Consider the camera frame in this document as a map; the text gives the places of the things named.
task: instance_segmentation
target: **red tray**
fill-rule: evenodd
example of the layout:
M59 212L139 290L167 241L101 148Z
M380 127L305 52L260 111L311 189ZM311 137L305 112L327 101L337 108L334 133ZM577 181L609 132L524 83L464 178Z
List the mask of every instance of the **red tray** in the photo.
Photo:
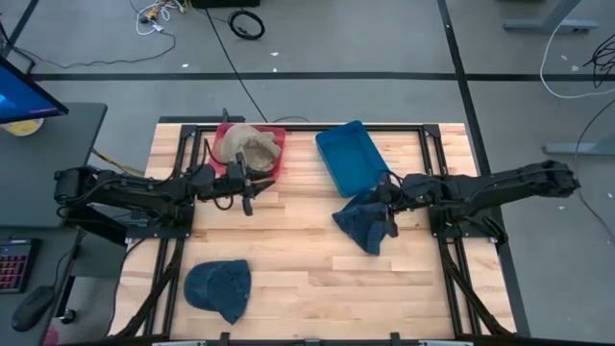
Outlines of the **red tray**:
M218 152L218 145L220 145L220 141L222 141L222 138L224 138L224 135L227 133L227 131L229 131L229 129L233 125L234 124L230 124L230 123L223 123L223 124L218 125L218 128L215 131L215 139L213 140L213 147L211 148L213 153ZM273 133L274 136L276 137L276 144L278 144L278 146L282 149L282 152L280 153L280 155L278 156L278 160L276 161L276 165L273 167L273 170L272 170L273 179L278 179L278 177L280 176L280 170L282 168L282 156L284 153L284 142L286 141L286 130L282 128L274 128L274 127L267 127L267 126L253 126L253 128L261 132ZM226 172L226 167L224 165L216 163L211 158L209 158L208 163L213 167L213 169L215 169L216 174L220 175Z

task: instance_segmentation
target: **denim cloth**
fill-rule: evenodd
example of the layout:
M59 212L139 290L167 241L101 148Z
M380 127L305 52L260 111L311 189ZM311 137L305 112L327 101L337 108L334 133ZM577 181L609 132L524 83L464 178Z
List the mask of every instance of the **denim cloth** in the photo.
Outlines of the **denim cloth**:
M358 195L344 207L334 213L333 220L337 226L368 254L379 255L381 242L386 235L382 216L386 213L384 203L362 205L369 193Z
M234 324L250 298L252 277L245 259L201 263L185 277L185 300L197 309L218 311Z

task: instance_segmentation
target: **computer screen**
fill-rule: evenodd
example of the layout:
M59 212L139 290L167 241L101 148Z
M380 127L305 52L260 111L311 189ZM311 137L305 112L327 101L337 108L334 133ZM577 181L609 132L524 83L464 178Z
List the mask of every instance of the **computer screen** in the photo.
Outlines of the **computer screen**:
M66 113L66 107L0 58L0 124Z

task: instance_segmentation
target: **light wood surface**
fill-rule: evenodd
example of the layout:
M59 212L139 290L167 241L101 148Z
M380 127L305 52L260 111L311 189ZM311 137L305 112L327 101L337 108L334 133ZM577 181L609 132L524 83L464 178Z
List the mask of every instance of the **light wood surface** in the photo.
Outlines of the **light wood surface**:
M450 173L476 175L464 125L440 126ZM149 176L165 178L171 172L180 127L156 128ZM364 254L332 220L332 213L348 200L338 196L315 135L287 134L282 174L254 202L254 216L245 216L241 203L229 211L213 203L197 204L192 237L184 249L172 338L217 339L222 332L230 332L232 339L387 339L392 332L411 339L453 336L426 211L399 214L400 236L386 237L379 257ZM399 175L424 171L417 135L370 136ZM126 325L149 293L158 243L145 241L126 260L111 333ZM475 291L514 330L495 247L476 238L466 239L465 248ZM248 308L232 326L217 312L192 308L184 298L184 278L196 264L236 259L249 262L253 284ZM465 300L458 291L457 296L469 332ZM159 303L158 326L165 297Z

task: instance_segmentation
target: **blue plastic bin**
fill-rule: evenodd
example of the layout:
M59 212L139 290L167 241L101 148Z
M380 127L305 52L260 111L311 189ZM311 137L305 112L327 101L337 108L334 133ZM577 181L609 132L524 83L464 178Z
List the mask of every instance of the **blue plastic bin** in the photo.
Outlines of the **blue plastic bin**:
M382 171L388 171L372 138L358 120L316 135L316 146L344 198L375 187Z

